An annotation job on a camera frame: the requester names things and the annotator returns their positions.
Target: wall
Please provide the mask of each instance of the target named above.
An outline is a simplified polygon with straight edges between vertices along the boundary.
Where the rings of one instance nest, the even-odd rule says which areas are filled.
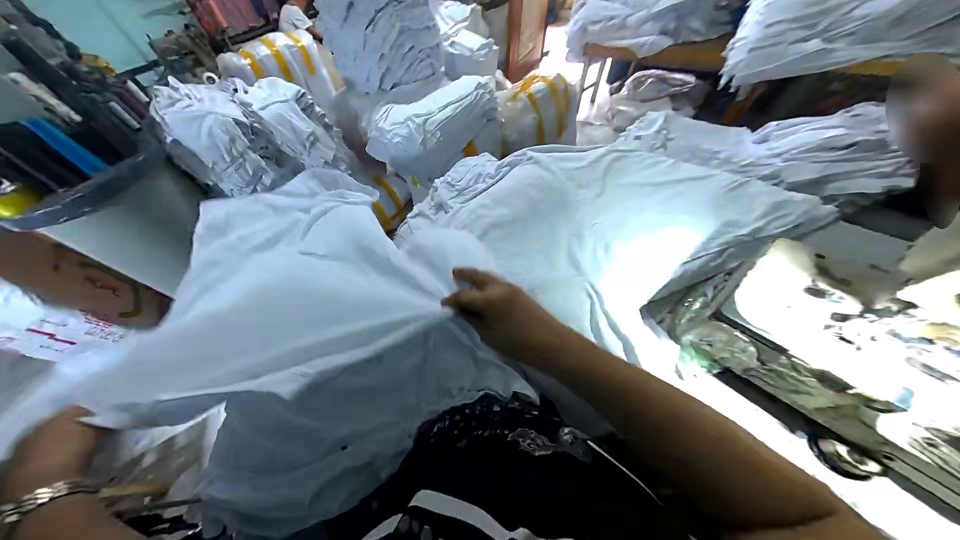
[[[179,30],[187,18],[183,0],[24,0],[84,52],[123,71],[155,58],[146,35]]]

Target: yellow strap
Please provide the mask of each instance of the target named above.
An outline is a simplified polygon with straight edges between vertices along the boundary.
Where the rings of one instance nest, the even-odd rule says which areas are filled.
[[[287,32],[285,34],[297,45],[297,48],[300,49],[300,53],[303,55],[303,62],[306,63],[306,70],[310,72],[310,75],[316,75],[317,68],[313,65],[313,57],[310,56],[310,51],[306,50],[306,43],[293,32]]]
[[[477,151],[477,145],[475,142],[470,141],[467,143],[467,146],[464,147],[464,156],[472,158],[474,156],[479,156],[480,152]]]
[[[261,37],[260,42],[267,46],[270,49],[270,54],[274,55],[274,60],[276,60],[276,65],[280,68],[280,73],[283,74],[283,78],[288,82],[294,82],[294,72],[290,71],[290,64],[287,63],[287,59],[283,58],[283,53],[276,48],[276,43],[269,37]]]
[[[391,217],[391,219],[400,215],[400,212],[403,210],[403,201],[401,201],[400,196],[396,194],[394,187],[390,185],[390,183],[388,183],[386,180],[383,180],[382,176],[374,177],[373,183],[377,184],[381,189],[386,191],[387,196],[390,197],[390,200],[394,202],[394,208],[396,209],[396,213],[393,215],[393,217]]]
[[[384,231],[392,229],[393,224],[390,222],[390,216],[387,215],[387,210],[383,209],[380,201],[374,202],[372,206],[373,213],[376,214],[376,220],[380,222],[380,227],[382,227]]]
[[[253,70],[253,75],[256,76],[257,79],[267,78],[267,73],[263,70],[263,66],[260,65],[260,61],[256,59],[256,56],[254,56],[252,52],[241,49],[240,56],[243,57],[243,60],[250,69]]]

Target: yellow object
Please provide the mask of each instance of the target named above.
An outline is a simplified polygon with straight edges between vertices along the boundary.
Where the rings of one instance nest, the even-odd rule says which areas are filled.
[[[288,83],[294,82],[294,72],[290,70],[290,64],[287,63],[287,59],[283,58],[283,53],[276,48],[276,43],[269,37],[261,37],[260,42],[267,46],[270,49],[270,54],[274,55],[274,60],[276,65],[280,68],[280,73],[283,74],[283,78],[287,80]]]
[[[313,58],[310,56],[310,51],[306,50],[306,44],[303,43],[303,40],[293,32],[286,32],[285,34],[297,45],[297,48],[300,49],[300,53],[303,55],[303,62],[306,64],[306,70],[310,72],[310,75],[316,75],[317,68],[313,65]]]
[[[267,72],[263,70],[263,66],[260,65],[260,61],[256,59],[256,56],[254,56],[252,52],[241,49],[240,56],[243,57],[243,60],[247,63],[250,69],[253,70],[253,75],[257,79],[267,78]]]
[[[537,103],[537,98],[531,90],[537,83],[544,83],[546,85],[547,90],[550,92],[550,98],[553,100],[554,108],[557,110],[557,138],[562,137],[566,129],[566,104],[569,101],[569,88],[566,79],[564,79],[564,97],[566,98],[564,99],[557,90],[557,86],[553,84],[553,81],[542,75],[531,74],[520,81],[516,86],[516,90],[514,90],[514,94],[511,96],[511,99],[516,99],[521,93],[527,96],[527,101],[530,102],[530,108],[533,109],[537,115],[537,144],[546,144],[546,128],[543,126],[543,115],[540,113],[540,104]]]
[[[467,143],[467,146],[464,147],[464,156],[472,158],[474,156],[479,156],[480,152],[477,151],[477,145],[475,142],[470,141]]]
[[[380,227],[382,227],[384,231],[389,231],[393,228],[390,216],[387,215],[387,210],[383,209],[380,201],[373,203],[373,213],[376,215],[376,220],[380,222]]]
[[[29,187],[18,187],[0,195],[0,218],[10,219],[33,208],[43,197]]]
[[[394,187],[390,185],[386,180],[383,180],[383,177],[378,176],[373,179],[373,183],[377,184],[380,188],[387,192],[387,196],[390,197],[390,200],[394,203],[394,208],[396,213],[390,216],[390,220],[395,219],[403,211],[403,201],[400,201],[400,196],[396,194]]]

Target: stack of white shirts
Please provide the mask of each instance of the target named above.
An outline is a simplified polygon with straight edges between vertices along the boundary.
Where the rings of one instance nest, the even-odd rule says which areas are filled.
[[[444,41],[444,72],[451,81],[464,75],[496,74],[499,47],[490,39],[480,6],[444,0],[437,6]]]
[[[771,122],[755,133],[654,111],[621,139],[647,152],[817,195],[843,209],[909,189],[917,176],[916,165],[894,145],[879,103]]]
[[[269,189],[297,173],[295,162],[251,125],[223,84],[154,87],[150,107],[171,158],[197,180],[226,195]]]
[[[443,72],[428,0],[319,0],[317,9],[324,43],[349,87],[391,90]]]
[[[491,79],[462,77],[417,102],[376,110],[367,152],[413,184],[430,182],[465,155],[498,154],[495,135],[478,138],[495,134],[496,119]]]
[[[733,32],[731,5],[738,0],[577,0],[566,31],[568,57],[583,59],[584,46],[626,47],[638,57],[684,41]]]
[[[956,0],[752,0],[721,73],[740,86],[886,56],[955,57],[958,36]]]

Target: white fabric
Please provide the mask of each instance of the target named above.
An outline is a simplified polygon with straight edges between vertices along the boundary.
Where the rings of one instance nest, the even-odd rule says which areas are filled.
[[[405,178],[440,178],[485,123],[496,119],[496,103],[489,78],[467,76],[417,102],[382,106],[374,114],[367,152]]]
[[[434,13],[441,34],[450,36],[460,30],[473,32],[480,37],[490,37],[490,27],[483,20],[483,9],[476,4],[463,4],[454,0],[443,0]]]
[[[533,73],[496,96],[505,155],[541,144],[576,144],[579,95],[563,75]]]
[[[541,146],[497,161],[462,160],[396,234],[472,233],[502,276],[574,330],[643,364],[639,308],[754,257],[782,235],[826,225],[816,197],[638,150]],[[568,391],[528,373],[567,421],[599,419]]]
[[[128,333],[76,309],[50,306],[0,280],[0,351],[64,361],[90,351],[108,351]]]
[[[223,86],[154,87],[151,115],[162,130],[173,160],[201,182],[227,195],[240,195],[282,184],[296,174],[294,163],[256,132]]]
[[[675,112],[648,112],[621,136],[675,160],[756,178],[828,204],[866,204],[916,181],[913,161],[894,145],[879,103],[830,116],[771,122],[755,133]]]
[[[249,534],[284,536],[348,509],[451,406],[485,391],[536,398],[440,306],[457,288],[454,266],[496,270],[476,238],[432,231],[397,248],[373,217],[372,190],[337,171],[306,174],[204,203],[163,323],[60,383],[61,401],[115,428],[182,423],[227,399],[204,523]],[[15,407],[0,433],[10,442],[39,419]]]
[[[318,0],[321,33],[350,87],[391,90],[443,72],[428,0]]]
[[[489,37],[481,37],[469,30],[444,37],[444,72],[451,81],[465,75],[496,74],[499,50]]]
[[[688,73],[645,69],[630,76],[610,97],[607,122],[623,133],[650,110],[675,110],[693,116],[706,95],[706,86]]]
[[[268,41],[276,47],[289,71],[281,68]],[[329,51],[308,32],[267,34],[244,45],[241,52],[251,55],[252,59],[238,53],[224,53],[217,57],[217,67],[225,78],[236,77],[253,86],[258,79],[257,71],[253,69],[256,66],[265,77],[278,77],[304,88],[321,109],[331,111],[333,96],[343,86],[343,81],[332,65]]]
[[[566,30],[567,56],[581,61],[584,46],[626,47],[638,57],[684,41],[733,31],[729,0],[576,0]]]
[[[727,46],[722,83],[796,77],[915,53],[960,54],[955,0],[752,0]]]
[[[310,28],[313,21],[297,6],[285,4],[280,8],[280,21],[277,26],[281,32],[295,32]]]

